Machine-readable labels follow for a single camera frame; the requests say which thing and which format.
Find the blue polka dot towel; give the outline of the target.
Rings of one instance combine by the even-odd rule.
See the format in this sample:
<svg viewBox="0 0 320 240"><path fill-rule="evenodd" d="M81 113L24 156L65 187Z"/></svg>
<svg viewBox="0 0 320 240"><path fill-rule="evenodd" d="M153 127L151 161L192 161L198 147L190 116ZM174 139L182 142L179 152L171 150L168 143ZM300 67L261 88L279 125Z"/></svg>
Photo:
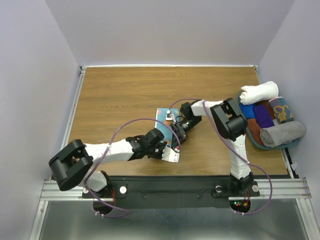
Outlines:
<svg viewBox="0 0 320 240"><path fill-rule="evenodd" d="M168 111L167 108L157 108L155 119L160 122L163 122L168 127L170 127L170 123L166 122L167 111ZM172 108L171 113L176 118L180 115L180 110L178 108ZM162 134L164 135L164 140L167 141L167 145L170 147L172 145L172 141L175 140L173 133L166 126L164 126L159 122L155 123L155 127L162 132Z"/></svg>

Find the yellow and blue cartoon towel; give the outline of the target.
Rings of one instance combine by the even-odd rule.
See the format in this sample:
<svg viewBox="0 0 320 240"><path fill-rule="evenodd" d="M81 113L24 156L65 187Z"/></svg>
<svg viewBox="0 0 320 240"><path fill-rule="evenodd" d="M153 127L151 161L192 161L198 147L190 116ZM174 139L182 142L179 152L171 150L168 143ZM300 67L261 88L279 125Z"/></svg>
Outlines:
<svg viewBox="0 0 320 240"><path fill-rule="evenodd" d="M294 116L291 113L290 108L283 97L278 96L269 100L268 102L273 110L274 116L277 119L278 123L284 124L294 120Z"/></svg>

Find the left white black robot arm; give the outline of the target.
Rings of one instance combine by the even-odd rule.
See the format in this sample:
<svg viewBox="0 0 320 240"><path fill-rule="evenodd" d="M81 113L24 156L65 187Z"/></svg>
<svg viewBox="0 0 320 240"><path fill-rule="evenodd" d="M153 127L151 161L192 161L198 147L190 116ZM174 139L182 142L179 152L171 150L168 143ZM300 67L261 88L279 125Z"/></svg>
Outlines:
<svg viewBox="0 0 320 240"><path fill-rule="evenodd" d="M111 193L111 184L106 173L96 171L98 165L139 160L145 156L167 160L170 151L163 133L154 128L145 135L113 143L88 144L80 139L73 140L48 164L61 191L88 186L100 197L106 197Z"/></svg>

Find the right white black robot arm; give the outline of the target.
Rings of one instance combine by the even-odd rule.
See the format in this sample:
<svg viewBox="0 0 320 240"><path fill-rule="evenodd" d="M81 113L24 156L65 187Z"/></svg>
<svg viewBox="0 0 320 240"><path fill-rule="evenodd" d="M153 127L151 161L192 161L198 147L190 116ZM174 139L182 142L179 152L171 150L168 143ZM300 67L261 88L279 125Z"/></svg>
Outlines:
<svg viewBox="0 0 320 240"><path fill-rule="evenodd" d="M245 146L248 121L233 98L222 101L196 99L180 107L182 120L170 123L171 129L183 143L187 132L194 128L202 117L213 124L219 137L229 149L231 162L229 189L235 195L242 195L254 181Z"/></svg>

